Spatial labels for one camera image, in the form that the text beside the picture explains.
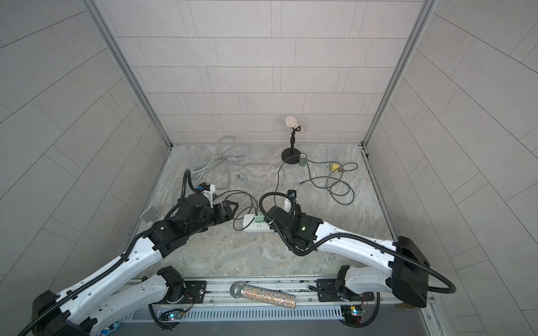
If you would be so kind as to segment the green charger plug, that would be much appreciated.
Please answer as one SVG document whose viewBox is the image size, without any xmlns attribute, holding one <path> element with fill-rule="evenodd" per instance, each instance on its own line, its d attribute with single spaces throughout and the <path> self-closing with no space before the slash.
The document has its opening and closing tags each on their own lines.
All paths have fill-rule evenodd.
<svg viewBox="0 0 538 336">
<path fill-rule="evenodd" d="M 264 223 L 265 222 L 265 216 L 262 213 L 258 213 L 254 215 L 254 222 L 255 223 Z"/>
</svg>

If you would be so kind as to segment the white power strip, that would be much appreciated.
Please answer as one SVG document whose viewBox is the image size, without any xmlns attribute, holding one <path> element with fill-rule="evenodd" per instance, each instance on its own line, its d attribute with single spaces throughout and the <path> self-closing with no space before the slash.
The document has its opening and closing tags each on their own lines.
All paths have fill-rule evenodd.
<svg viewBox="0 0 538 336">
<path fill-rule="evenodd" d="M 267 224 L 263 215 L 245 214 L 243 217 L 241 231 L 250 233 L 269 233 L 273 232 L 269 224 Z"/>
</svg>

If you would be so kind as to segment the yellow charger plug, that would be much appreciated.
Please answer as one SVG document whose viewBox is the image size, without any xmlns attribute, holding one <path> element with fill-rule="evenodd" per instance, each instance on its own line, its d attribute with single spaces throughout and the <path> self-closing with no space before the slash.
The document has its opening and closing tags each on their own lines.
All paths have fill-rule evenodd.
<svg viewBox="0 0 538 336">
<path fill-rule="evenodd" d="M 332 163 L 329 165 L 329 170 L 331 172 L 337 172 L 337 171 L 340 171 L 341 170 L 341 165 L 337 164 L 337 163 Z"/>
</svg>

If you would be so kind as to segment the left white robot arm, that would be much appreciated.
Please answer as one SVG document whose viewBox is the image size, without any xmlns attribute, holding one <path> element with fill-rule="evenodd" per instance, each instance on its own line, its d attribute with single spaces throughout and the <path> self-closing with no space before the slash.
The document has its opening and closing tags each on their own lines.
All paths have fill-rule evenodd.
<svg viewBox="0 0 538 336">
<path fill-rule="evenodd" d="M 141 306 L 181 300 L 184 279 L 173 267 L 164 267 L 127 290 L 122 286 L 185 245 L 191 236 L 235 218 L 238 203 L 215 203 L 212 185 L 194 186 L 189 170 L 182 182 L 182 189 L 187 188 L 192 193 L 181 194 L 164 218 L 137 234 L 118 257 L 59 293 L 45 291 L 38 296 L 32 320 L 20 334 L 99 335 Z"/>
</svg>

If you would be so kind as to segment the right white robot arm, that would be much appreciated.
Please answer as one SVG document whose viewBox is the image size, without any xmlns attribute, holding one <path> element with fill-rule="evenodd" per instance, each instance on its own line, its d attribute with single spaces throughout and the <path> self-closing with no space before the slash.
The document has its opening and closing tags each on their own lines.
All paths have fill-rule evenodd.
<svg viewBox="0 0 538 336">
<path fill-rule="evenodd" d="M 365 237 L 307 215 L 295 197 L 276 191 L 260 197 L 264 220 L 296 256 L 315 251 L 335 253 L 362 264 L 340 268 L 334 288 L 340 299 L 359 306 L 344 309 L 344 326 L 360 329 L 372 324 L 381 308 L 381 295 L 391 293 L 405 304 L 427 306 L 428 293 L 454 294 L 455 284 L 430 267 L 415 243 L 404 236 L 396 241 Z"/>
</svg>

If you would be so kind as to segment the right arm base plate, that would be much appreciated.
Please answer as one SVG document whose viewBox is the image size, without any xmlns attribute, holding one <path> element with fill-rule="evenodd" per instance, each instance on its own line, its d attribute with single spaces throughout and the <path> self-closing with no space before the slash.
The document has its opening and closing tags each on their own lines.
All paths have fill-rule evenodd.
<svg viewBox="0 0 538 336">
<path fill-rule="evenodd" d="M 347 288 L 343 280 L 317 279 L 315 285 L 309 285 L 308 289 L 317 294 L 320 302 L 375 301 L 375 294 L 373 292 L 357 294 Z"/>
</svg>

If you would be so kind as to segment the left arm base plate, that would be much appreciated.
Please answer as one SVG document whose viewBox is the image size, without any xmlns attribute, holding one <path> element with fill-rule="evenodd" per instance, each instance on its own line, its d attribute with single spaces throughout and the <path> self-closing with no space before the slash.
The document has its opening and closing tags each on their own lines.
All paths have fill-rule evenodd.
<svg viewBox="0 0 538 336">
<path fill-rule="evenodd" d="M 168 289 L 164 298 L 157 301 L 160 305 L 202 304 L 207 289 L 206 281 L 185 281 Z"/>
</svg>

